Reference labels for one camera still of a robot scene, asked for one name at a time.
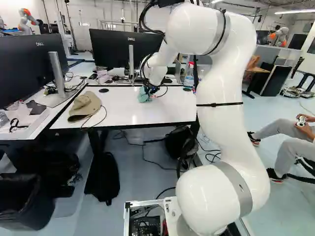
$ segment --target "silver band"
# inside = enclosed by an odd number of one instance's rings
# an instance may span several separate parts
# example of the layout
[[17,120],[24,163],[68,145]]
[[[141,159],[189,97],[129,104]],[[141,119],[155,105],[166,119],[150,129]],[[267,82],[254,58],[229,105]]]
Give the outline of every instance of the silver band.
[[211,54],[217,53],[224,46],[230,34],[230,29],[231,29],[230,17],[226,14],[223,15],[223,13],[220,11],[217,11],[217,20],[218,20],[218,25],[217,25],[216,35],[213,39],[212,44],[210,45],[208,50],[205,53],[203,53],[203,55],[208,55],[209,53]]
[[227,41],[228,36],[230,35],[230,30],[231,30],[231,19],[227,14],[225,14],[225,31],[223,33],[223,37],[219,45],[217,46],[217,48],[213,52],[211,52],[210,55],[217,53],[223,48],[223,46],[225,45]]
[[252,194],[243,177],[224,161],[218,161],[213,165],[220,169],[233,185],[240,202],[240,217],[249,214],[252,211]]

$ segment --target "ceiling light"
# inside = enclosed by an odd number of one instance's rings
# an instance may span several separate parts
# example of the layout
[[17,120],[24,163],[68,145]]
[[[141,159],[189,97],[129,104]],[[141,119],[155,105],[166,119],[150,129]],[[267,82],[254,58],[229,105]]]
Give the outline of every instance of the ceiling light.
[[219,1],[223,1],[223,0],[214,0],[214,1],[212,1],[211,3],[212,3],[212,4],[215,4],[215,3],[219,2]]
[[293,11],[277,11],[275,12],[276,15],[281,14],[297,14],[297,13],[312,13],[315,12],[315,9],[303,9],[303,10],[293,10]]

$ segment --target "ceiling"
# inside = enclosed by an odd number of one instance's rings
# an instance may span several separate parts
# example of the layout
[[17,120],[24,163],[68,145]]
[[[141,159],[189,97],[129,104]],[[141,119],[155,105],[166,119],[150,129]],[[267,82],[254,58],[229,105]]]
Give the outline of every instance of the ceiling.
[[315,7],[315,0],[254,0],[270,6],[287,9],[311,9]]

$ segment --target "white game controller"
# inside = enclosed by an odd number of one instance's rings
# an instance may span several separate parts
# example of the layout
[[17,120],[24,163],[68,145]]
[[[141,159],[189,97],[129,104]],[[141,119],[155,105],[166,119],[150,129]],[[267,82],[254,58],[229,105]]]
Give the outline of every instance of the white game controller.
[[306,117],[300,116],[299,119],[297,120],[296,125],[303,127],[305,125],[306,122]]

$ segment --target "gray pants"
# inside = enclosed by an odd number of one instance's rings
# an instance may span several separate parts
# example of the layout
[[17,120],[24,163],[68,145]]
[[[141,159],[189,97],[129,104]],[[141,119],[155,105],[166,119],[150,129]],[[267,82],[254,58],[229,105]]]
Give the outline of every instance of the gray pants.
[[289,172],[295,163],[295,155],[315,161],[315,144],[295,127],[295,122],[287,119],[278,119],[252,135],[255,139],[264,139],[277,134],[286,134],[291,138],[286,139],[278,151],[275,163],[277,174],[284,175]]

